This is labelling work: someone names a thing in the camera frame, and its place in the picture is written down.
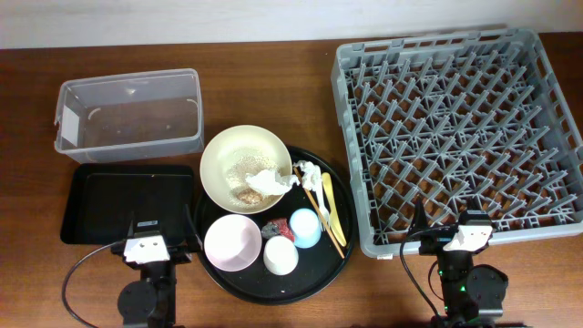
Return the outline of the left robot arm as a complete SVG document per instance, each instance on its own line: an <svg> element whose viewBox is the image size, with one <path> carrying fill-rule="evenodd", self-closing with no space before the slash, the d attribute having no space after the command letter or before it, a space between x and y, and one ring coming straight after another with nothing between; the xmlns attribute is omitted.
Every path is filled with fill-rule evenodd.
<svg viewBox="0 0 583 328"><path fill-rule="evenodd" d="M179 228L179 243L171 246L157 222L131 223L123 243L123 262L140 272L118 296L125 327L176 325L176 267L192 261L202 242L190 219Z"/></svg>

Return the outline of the red silver snack wrapper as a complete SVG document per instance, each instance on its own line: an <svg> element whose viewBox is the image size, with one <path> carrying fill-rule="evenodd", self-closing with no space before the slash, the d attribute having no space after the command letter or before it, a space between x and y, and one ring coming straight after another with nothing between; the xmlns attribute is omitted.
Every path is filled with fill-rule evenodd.
<svg viewBox="0 0 583 328"><path fill-rule="evenodd" d="M267 240L275 236L283 236L291 242L295 242L295 237L288 225L288 220L286 218L269 220L261 228L261 236Z"/></svg>

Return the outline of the brown food piece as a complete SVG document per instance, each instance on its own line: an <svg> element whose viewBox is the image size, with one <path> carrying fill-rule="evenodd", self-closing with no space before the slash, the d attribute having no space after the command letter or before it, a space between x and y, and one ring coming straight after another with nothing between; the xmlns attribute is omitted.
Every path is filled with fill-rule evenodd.
<svg viewBox="0 0 583 328"><path fill-rule="evenodd" d="M236 197L247 205L255 205L263 201L263 195L253 189L242 190Z"/></svg>

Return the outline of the large cream bowl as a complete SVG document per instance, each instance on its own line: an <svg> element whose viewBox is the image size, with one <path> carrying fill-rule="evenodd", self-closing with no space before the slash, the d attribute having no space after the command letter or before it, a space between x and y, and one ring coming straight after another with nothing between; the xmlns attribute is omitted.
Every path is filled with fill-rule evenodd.
<svg viewBox="0 0 583 328"><path fill-rule="evenodd" d="M238 195L250 190L245 179L264 169L280 175L292 173L292 159L284 143L266 128L240 125L215 136L204 149L199 174L207 196L220 208L239 214L255 214L272 208L281 195L264 196L248 204Z"/></svg>

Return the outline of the light blue cup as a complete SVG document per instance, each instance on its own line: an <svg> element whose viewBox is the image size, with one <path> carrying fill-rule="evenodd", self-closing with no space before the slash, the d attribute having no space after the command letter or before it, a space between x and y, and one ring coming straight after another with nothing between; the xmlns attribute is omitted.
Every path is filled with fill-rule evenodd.
<svg viewBox="0 0 583 328"><path fill-rule="evenodd" d="M322 236L319 218L313 210L298 209L290 217L289 225L294 236L294 245L309 249L317 244Z"/></svg>

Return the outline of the white cup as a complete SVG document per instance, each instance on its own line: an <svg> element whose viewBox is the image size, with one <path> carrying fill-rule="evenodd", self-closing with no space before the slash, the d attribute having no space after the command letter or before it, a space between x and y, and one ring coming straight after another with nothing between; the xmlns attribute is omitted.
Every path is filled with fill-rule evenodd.
<svg viewBox="0 0 583 328"><path fill-rule="evenodd" d="M292 241L283 236L274 236L265 244L263 262L267 270L275 275L287 275L294 271L299 254Z"/></svg>

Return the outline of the white napkin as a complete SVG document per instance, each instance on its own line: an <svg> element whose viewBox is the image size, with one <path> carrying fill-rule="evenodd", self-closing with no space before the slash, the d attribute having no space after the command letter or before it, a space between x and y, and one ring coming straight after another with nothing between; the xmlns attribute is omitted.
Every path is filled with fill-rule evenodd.
<svg viewBox="0 0 583 328"><path fill-rule="evenodd" d="M281 196L300 183L295 175L282 176L275 169L264 169L255 175L248 174L245 181L252 190L264 196Z"/></svg>

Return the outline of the pile of white rice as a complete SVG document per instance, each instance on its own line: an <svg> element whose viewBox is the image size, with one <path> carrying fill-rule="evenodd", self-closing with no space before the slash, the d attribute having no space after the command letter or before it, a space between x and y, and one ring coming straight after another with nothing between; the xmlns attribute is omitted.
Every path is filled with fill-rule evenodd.
<svg viewBox="0 0 583 328"><path fill-rule="evenodd" d="M255 175L264 169L277 169L277 164L258 149L239 149L235 154L238 157L227 170L231 201L243 207L250 207L251 205L241 202L236 197L242 190L250 189L245 181L246 176L248 174Z"/></svg>

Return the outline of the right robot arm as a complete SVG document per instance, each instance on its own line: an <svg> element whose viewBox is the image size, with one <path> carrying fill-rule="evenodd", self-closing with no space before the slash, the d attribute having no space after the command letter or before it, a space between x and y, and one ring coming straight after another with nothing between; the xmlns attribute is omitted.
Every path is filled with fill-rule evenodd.
<svg viewBox="0 0 583 328"><path fill-rule="evenodd" d="M488 247L494 225L474 204L461 212L457 222L431 227L424 204L417 200L405 239L418 239L418 253L435 256L445 314L441 315L415 279L411 281L429 304L431 327L494 327L503 315L507 276L497 268L475 265L473 257Z"/></svg>

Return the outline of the white plastic fork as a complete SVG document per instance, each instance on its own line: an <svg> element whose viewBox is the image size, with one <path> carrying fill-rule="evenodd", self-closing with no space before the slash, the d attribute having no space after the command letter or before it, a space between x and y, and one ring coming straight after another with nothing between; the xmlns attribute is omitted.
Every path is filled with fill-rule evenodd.
<svg viewBox="0 0 583 328"><path fill-rule="evenodd" d="M319 211L320 211L322 217L324 218L325 223L329 224L330 213L327 210L327 208L325 206L325 202L324 202L324 192L323 192L323 186L322 186L322 179L317 180L315 192L316 192L316 197L317 197L317 201L318 201Z"/></svg>

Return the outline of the small pink bowl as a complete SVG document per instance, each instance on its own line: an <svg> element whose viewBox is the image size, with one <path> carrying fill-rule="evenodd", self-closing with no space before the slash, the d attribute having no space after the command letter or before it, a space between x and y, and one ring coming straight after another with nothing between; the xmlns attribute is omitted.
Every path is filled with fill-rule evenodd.
<svg viewBox="0 0 583 328"><path fill-rule="evenodd" d="M203 250L217 269L238 272L259 257L262 236L259 226L240 214L228 214L215 220L207 230Z"/></svg>

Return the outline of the wooden chopstick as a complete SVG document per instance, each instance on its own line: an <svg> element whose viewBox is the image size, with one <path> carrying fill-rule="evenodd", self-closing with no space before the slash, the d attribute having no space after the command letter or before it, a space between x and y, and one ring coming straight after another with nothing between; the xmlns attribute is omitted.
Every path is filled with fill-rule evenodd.
<svg viewBox="0 0 583 328"><path fill-rule="evenodd" d="M299 179L299 181L301 183L301 186L302 186L302 175L303 175L303 173L299 169L297 169L297 168L293 168L293 172L295 173L295 175ZM308 201L312 205L312 210L317 214L317 216L319 218L322 233L325 232L328 235L330 241L332 242L332 246L336 249L336 251L338 252L338 254L340 255L340 257L342 259L344 259L345 258L345 255L344 255L343 247L337 242L337 240L335 239L334 235L332 234L332 229L329 227L329 224L326 224L325 223L324 218L322 217L322 215L321 215L321 213L319 211L319 206L318 206L318 201L317 201L317 197L316 197L316 192L315 191L311 191L311 190L307 190L303 186L302 186L302 189L304 190Z"/></svg>

